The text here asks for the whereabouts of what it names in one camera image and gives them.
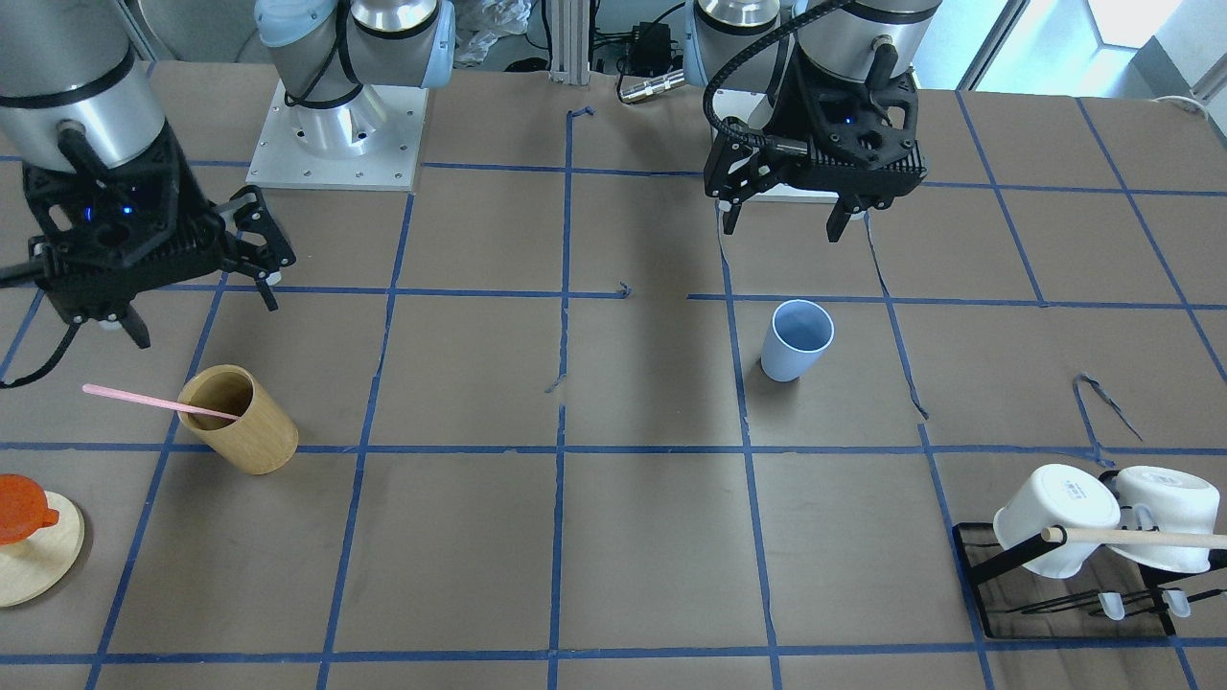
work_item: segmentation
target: pink straw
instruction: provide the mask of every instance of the pink straw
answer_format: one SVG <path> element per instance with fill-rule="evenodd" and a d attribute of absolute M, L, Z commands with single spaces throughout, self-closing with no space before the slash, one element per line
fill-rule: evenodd
<path fill-rule="evenodd" d="M 136 403 L 137 405 L 150 405 L 153 408 L 163 408 L 167 410 L 177 410 L 180 413 L 191 413 L 196 415 L 209 415 L 213 417 L 228 419 L 231 421 L 238 421 L 236 415 L 228 413 L 218 413 L 217 410 L 206 410 L 204 408 L 196 408 L 194 405 L 184 405 L 183 403 L 174 403 L 172 400 L 162 400 L 161 398 L 150 398 L 148 395 L 141 395 L 139 393 L 129 393 L 126 390 L 118 390 L 115 388 L 107 388 L 104 386 L 94 386 L 92 383 L 86 383 L 81 387 L 81 390 L 91 395 L 102 395 L 103 398 L 114 398 L 115 400 L 124 400 L 126 403 Z"/>

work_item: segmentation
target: orange lid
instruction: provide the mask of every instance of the orange lid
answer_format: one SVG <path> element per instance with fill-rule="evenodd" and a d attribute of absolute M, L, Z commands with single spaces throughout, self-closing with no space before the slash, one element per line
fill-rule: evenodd
<path fill-rule="evenodd" d="M 47 507 L 47 494 L 34 480 L 20 474 L 0 474 L 0 546 L 16 544 L 60 521 Z"/>

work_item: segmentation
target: wooden cup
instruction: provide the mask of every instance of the wooden cup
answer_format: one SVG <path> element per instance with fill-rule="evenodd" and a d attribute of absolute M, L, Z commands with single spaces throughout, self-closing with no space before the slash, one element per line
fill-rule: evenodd
<path fill-rule="evenodd" d="M 238 415 L 229 421 L 178 413 L 184 426 L 247 474 L 267 474 L 298 449 L 298 427 L 243 367 L 209 367 L 183 387 L 179 401 Z"/>

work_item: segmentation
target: wooden disc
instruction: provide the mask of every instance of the wooden disc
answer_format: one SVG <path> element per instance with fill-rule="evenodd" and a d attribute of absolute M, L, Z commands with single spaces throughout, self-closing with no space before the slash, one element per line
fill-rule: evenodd
<path fill-rule="evenodd" d="M 60 522 L 22 541 L 0 546 L 0 608 L 28 602 L 64 577 L 85 543 L 81 511 L 64 496 L 47 492 L 47 505 L 60 512 Z"/>

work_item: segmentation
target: wooden rod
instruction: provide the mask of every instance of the wooden rod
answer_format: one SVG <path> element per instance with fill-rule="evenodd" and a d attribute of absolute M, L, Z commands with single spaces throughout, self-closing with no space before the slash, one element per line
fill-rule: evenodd
<path fill-rule="evenodd" d="M 1086 529 L 1081 527 L 1045 527 L 1044 541 L 1059 544 L 1061 530 L 1070 544 L 1142 544 L 1150 546 L 1193 546 L 1196 549 L 1227 549 L 1227 534 L 1185 534 L 1179 532 L 1139 532 L 1134 529 Z"/>

